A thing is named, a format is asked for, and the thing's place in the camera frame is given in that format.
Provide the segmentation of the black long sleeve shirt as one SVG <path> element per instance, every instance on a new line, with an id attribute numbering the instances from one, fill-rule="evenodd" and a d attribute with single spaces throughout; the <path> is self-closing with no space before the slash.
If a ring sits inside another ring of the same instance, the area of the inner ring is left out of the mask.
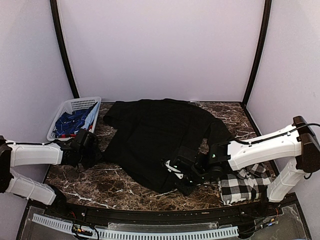
<path id="1" fill-rule="evenodd" d="M 137 183 L 158 193 L 177 189 L 180 179 L 163 160 L 175 160 L 179 147 L 197 151 L 207 144 L 225 143 L 232 134 L 222 120 L 186 101 L 173 99 L 117 101 L 103 117 L 116 132 L 103 157 Z"/>

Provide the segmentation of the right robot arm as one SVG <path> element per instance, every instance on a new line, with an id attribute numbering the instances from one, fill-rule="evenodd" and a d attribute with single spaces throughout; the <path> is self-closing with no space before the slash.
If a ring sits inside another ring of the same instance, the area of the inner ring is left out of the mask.
<path id="1" fill-rule="evenodd" d="M 177 188 L 188 195 L 194 186 L 217 180 L 224 205 L 262 198 L 255 205 L 260 217 L 320 169 L 320 144 L 312 124 L 301 116 L 283 129 L 248 140 L 234 138 L 218 120 L 204 137 L 208 153 L 181 146 L 166 161 L 168 171 L 178 178 Z"/>

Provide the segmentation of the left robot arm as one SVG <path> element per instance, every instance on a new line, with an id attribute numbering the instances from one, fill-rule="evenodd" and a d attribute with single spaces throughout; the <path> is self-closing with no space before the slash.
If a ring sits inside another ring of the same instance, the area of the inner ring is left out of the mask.
<path id="1" fill-rule="evenodd" d="M 55 139 L 46 143 L 26 143 L 0 138 L 0 192 L 11 193 L 50 206 L 60 218 L 67 218 L 70 206 L 56 187 L 32 180 L 14 171 L 28 165 L 82 165 L 89 169 L 102 159 L 98 138 L 81 129 L 69 140 Z"/>

